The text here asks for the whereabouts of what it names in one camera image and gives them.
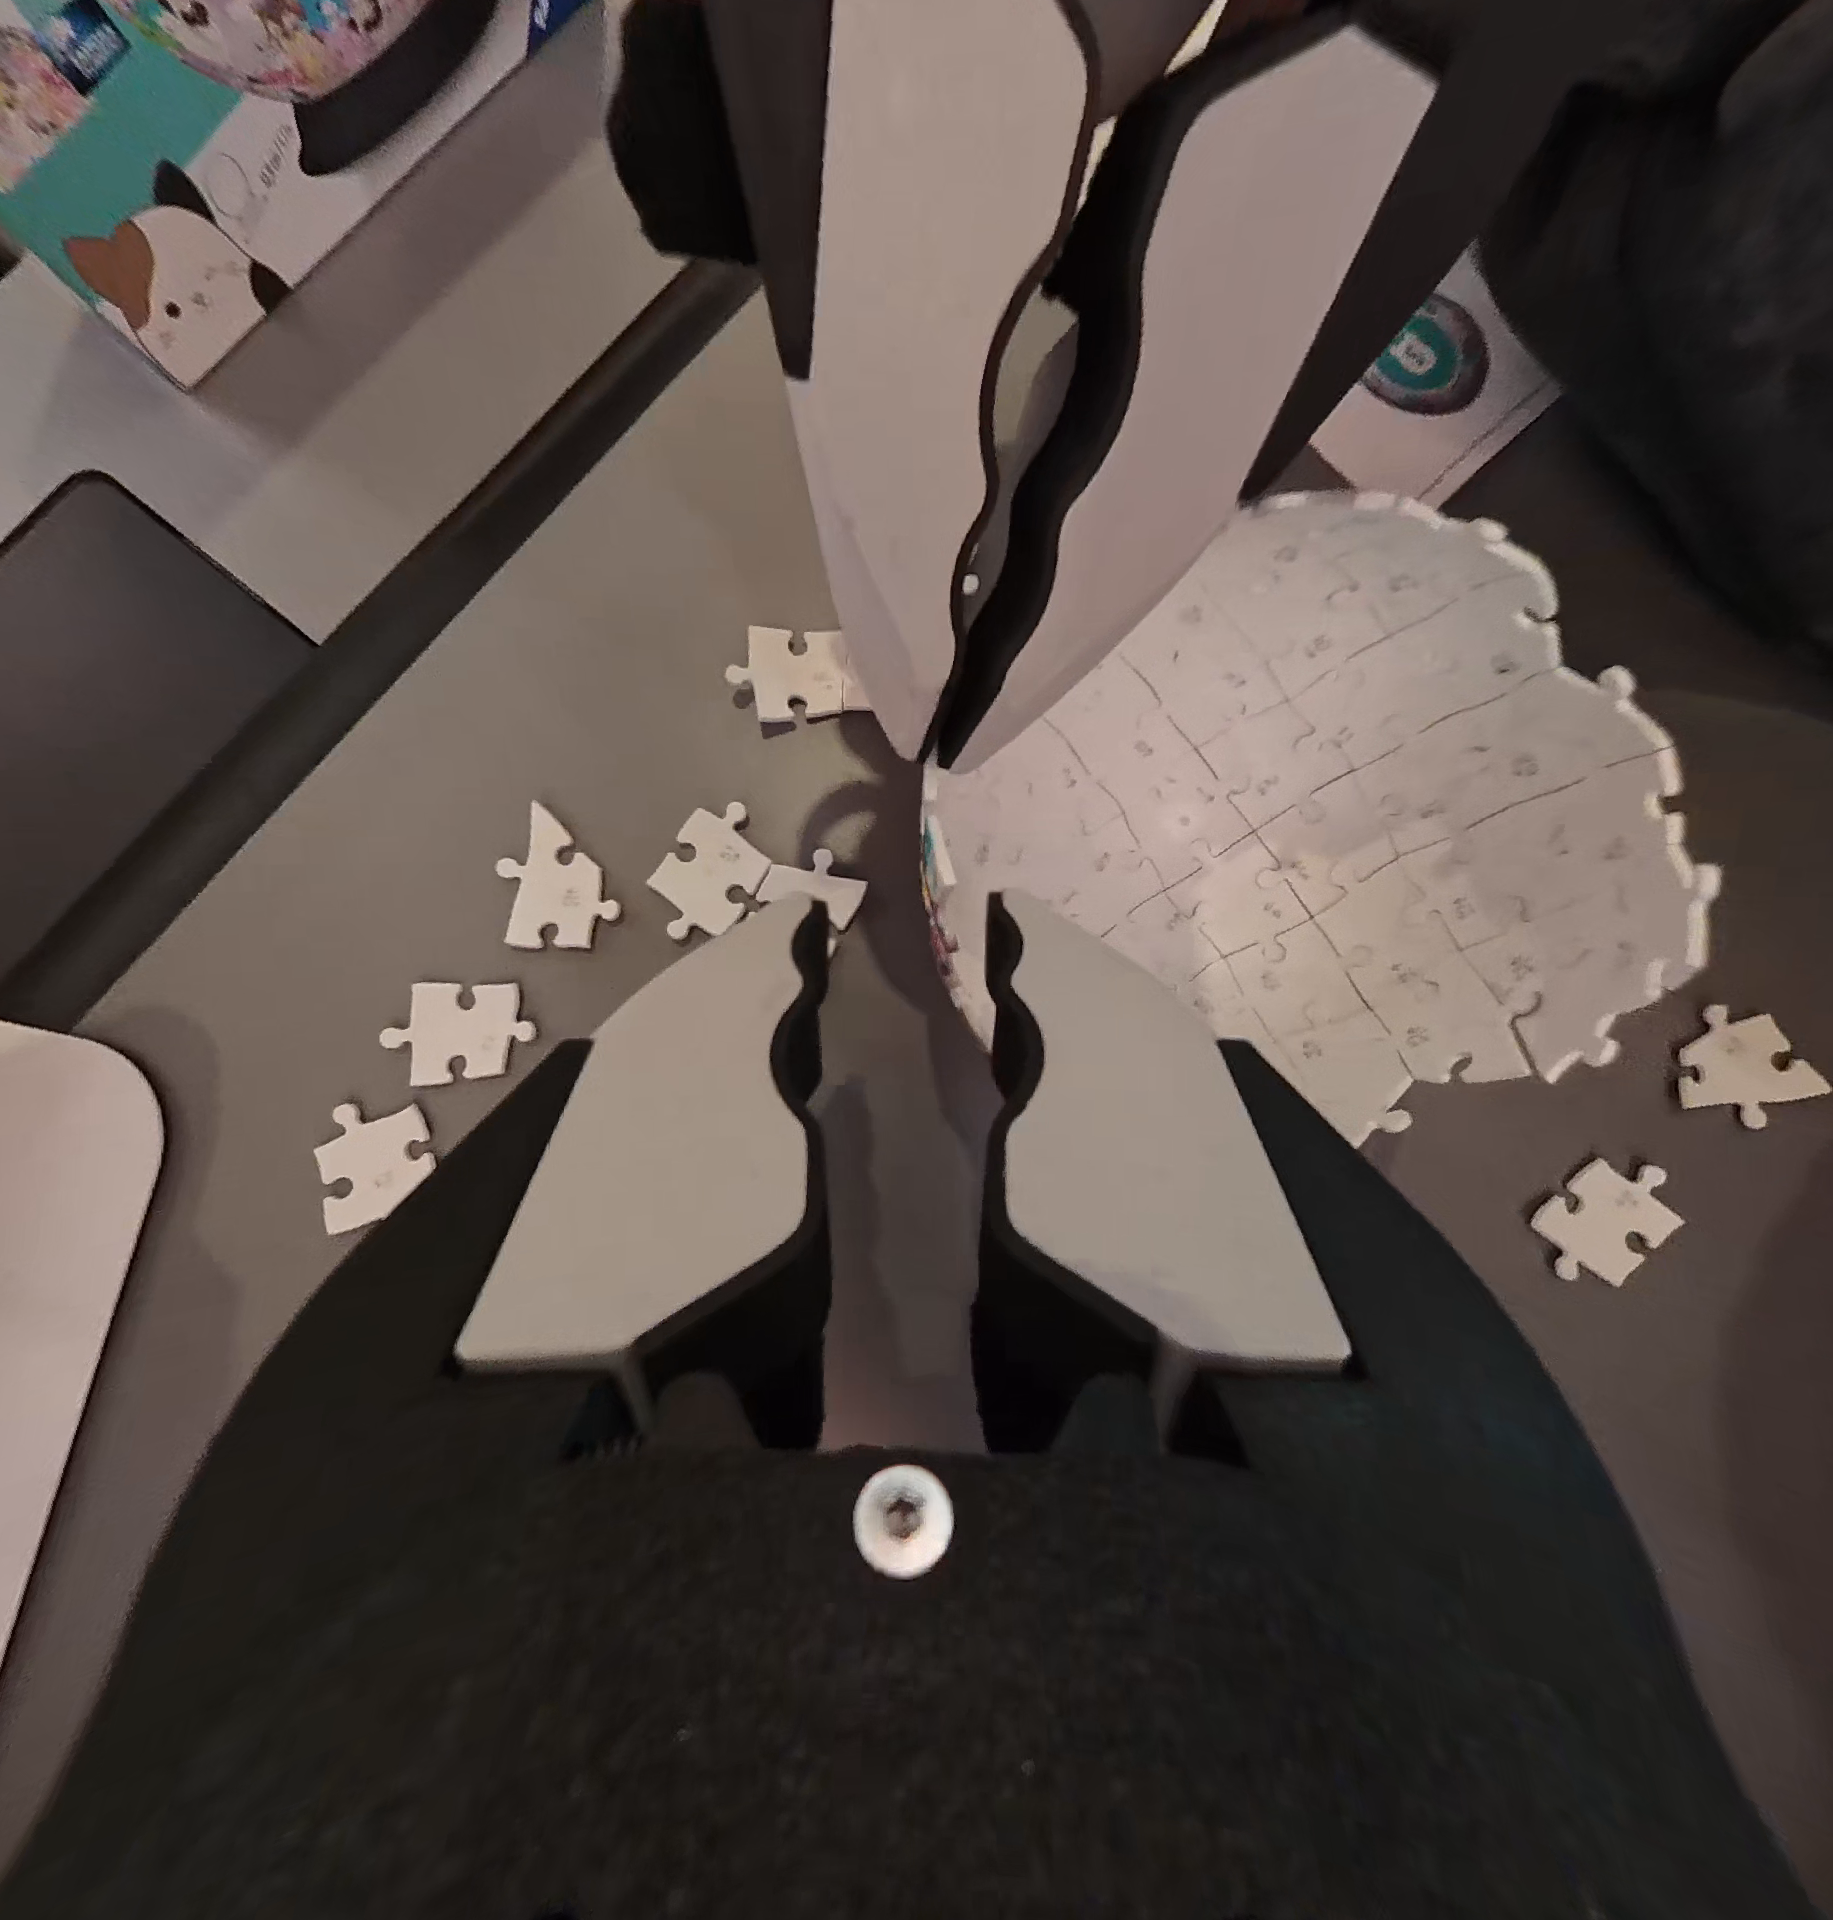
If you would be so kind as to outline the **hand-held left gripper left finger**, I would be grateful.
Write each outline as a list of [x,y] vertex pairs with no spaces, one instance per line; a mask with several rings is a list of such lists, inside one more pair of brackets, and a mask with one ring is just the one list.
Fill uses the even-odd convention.
[[474,1373],[650,1363],[812,1215],[827,910],[782,900],[592,1036],[452,1356]]

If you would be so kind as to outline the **partly built white puzzle ball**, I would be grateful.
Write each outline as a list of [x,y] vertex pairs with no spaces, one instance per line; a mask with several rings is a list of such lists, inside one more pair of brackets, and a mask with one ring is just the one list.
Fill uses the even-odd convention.
[[986,900],[1020,890],[1259,1048],[1354,1147],[1417,1083],[1607,1066],[1709,963],[1669,735],[1565,664],[1552,573],[1388,492],[1238,511],[970,773],[924,780],[930,945],[992,1041]]

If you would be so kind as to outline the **puzzle pieces group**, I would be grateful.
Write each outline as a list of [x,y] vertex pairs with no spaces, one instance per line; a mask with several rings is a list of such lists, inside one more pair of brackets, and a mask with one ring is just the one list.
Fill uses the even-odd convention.
[[[843,712],[865,712],[869,694],[835,630],[796,634],[749,625],[746,660],[724,669],[724,679],[746,690],[765,729],[818,722]],[[818,900],[835,943],[865,900],[865,883],[833,870],[827,848],[807,866],[788,866],[744,841],[742,804],[695,811],[662,857],[650,890],[670,906],[669,938],[717,937],[750,908],[776,900]],[[503,945],[517,951],[589,951],[596,927],[616,923],[620,900],[607,890],[600,864],[583,850],[573,830],[541,802],[527,807],[521,857],[502,855],[494,874],[513,887]],[[513,979],[488,983],[415,981],[408,1013],[385,1027],[377,1043],[408,1054],[408,1085],[428,1090],[455,1081],[494,1081],[511,1054],[537,1037],[536,1021],[521,1007]],[[387,1115],[365,1115],[344,1102],[332,1112],[334,1136],[312,1158],[323,1186],[323,1227],[344,1237],[385,1219],[432,1175],[430,1128],[417,1102]]]

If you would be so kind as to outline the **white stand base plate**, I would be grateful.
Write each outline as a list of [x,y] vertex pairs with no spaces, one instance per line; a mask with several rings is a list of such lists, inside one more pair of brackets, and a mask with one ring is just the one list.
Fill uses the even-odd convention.
[[118,1050],[0,1021],[0,1672],[163,1162]]

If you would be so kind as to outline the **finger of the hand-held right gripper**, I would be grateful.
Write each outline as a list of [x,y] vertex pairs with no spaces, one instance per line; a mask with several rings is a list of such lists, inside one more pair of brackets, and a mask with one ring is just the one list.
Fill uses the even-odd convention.
[[848,664],[920,758],[992,498],[992,379],[1068,229],[1098,40],[1057,2],[832,8],[811,356],[787,396]]
[[1024,406],[946,770],[1043,718],[1238,508],[1432,101],[1371,33],[1303,16],[1214,40],[1116,116],[1043,288],[1071,327]]

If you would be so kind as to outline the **printed instruction leaflet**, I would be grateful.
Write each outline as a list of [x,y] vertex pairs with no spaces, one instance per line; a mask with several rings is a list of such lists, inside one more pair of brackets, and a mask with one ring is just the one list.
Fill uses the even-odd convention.
[[1362,492],[1441,508],[1557,396],[1467,250],[1336,403],[1312,451]]

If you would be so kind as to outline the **colourful puzzle ball box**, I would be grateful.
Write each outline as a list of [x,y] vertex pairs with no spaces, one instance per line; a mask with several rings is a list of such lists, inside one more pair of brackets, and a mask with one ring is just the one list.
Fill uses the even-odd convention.
[[0,2],[0,229],[192,393],[583,2]]

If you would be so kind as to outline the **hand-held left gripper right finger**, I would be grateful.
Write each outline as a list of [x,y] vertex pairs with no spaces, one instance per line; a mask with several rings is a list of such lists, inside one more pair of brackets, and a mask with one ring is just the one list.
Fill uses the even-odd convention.
[[1197,1361],[1341,1371],[1350,1340],[1203,1015],[1030,896],[988,900],[984,981],[1020,1070],[999,1200],[1022,1249]]

